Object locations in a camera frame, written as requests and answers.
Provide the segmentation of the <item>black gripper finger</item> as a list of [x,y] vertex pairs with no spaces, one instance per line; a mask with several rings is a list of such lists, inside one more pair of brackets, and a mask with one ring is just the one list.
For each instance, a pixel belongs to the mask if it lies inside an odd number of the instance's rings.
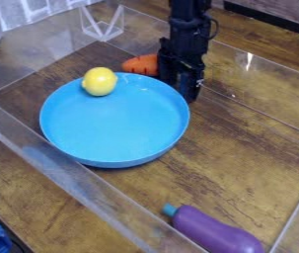
[[204,66],[183,68],[179,73],[178,92],[187,103],[192,103],[199,95],[200,87],[204,83]]
[[158,77],[162,82],[164,82],[171,87],[175,86],[175,68],[174,60],[168,55],[163,53],[158,54]]

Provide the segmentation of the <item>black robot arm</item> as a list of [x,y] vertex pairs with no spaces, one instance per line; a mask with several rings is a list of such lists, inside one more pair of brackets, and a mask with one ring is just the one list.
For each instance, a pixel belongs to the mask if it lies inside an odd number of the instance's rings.
[[170,37],[160,38],[156,55],[158,79],[170,85],[187,103],[196,100],[204,78],[211,39],[211,0],[168,0]]

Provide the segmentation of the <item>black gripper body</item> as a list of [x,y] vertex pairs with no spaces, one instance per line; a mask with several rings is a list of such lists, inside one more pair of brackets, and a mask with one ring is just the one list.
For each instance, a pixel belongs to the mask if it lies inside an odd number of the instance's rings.
[[170,37],[160,38],[160,49],[158,53],[168,55],[176,64],[186,68],[203,65],[202,56],[208,50],[211,39],[211,17],[206,14],[190,20],[170,17]]

